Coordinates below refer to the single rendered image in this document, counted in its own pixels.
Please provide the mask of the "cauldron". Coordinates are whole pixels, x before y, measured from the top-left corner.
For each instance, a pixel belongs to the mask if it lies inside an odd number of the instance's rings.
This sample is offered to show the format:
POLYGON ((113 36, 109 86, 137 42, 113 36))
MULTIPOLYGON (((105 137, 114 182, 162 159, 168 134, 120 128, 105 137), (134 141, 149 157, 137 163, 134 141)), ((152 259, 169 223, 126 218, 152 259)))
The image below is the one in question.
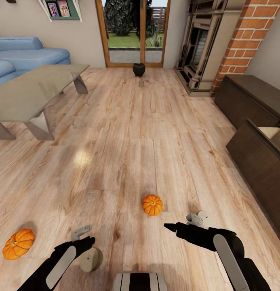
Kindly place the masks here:
POLYGON ((144 63, 134 63, 133 72, 135 73, 135 76, 141 77, 145 72, 144 63))

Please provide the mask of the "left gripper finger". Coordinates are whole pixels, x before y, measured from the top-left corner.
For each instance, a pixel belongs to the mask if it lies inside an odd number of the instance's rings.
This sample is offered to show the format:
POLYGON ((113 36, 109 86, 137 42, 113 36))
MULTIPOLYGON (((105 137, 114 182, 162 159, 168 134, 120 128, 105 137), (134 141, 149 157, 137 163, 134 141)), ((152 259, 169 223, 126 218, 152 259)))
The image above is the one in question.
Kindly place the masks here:
POLYGON ((95 237, 93 237, 93 238, 91 238, 90 236, 87 236, 87 237, 85 237, 85 238, 90 238, 90 240, 91 240, 91 246, 95 243, 95 241, 96 241, 96 238, 95 237))

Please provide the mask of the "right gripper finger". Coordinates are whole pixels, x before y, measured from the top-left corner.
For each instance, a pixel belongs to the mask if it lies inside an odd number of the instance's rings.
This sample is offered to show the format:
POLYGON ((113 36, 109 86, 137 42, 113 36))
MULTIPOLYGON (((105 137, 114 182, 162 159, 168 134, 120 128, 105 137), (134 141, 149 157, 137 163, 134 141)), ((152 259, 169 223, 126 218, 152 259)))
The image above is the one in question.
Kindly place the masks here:
POLYGON ((177 231, 177 224, 164 224, 164 227, 167 229, 171 230, 172 232, 177 231))

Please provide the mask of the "pumpkin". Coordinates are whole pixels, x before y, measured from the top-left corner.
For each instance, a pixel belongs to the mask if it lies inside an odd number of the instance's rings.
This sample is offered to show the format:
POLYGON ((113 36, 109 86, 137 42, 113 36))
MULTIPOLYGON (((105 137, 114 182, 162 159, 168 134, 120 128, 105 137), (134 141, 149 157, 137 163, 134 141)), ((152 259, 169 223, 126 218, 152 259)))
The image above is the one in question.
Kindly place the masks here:
POLYGON ((152 195, 147 195, 143 199, 143 209, 147 215, 157 216, 160 212, 162 212, 163 202, 160 200, 160 197, 152 195))
POLYGON ((35 235, 31 229, 23 228, 14 233, 3 248, 3 256, 7 260, 15 260, 25 255, 34 244, 35 235))

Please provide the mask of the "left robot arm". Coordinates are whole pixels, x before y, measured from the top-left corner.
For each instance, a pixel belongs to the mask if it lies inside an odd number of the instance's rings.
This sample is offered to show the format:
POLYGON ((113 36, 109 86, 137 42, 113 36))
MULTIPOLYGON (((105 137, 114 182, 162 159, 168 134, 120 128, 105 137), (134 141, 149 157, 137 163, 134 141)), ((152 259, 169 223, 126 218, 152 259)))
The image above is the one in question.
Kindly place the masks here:
POLYGON ((95 237, 80 239, 91 230, 91 225, 86 225, 73 231, 71 242, 56 246, 51 258, 45 260, 17 291, 53 291, 73 260, 93 247, 95 237))

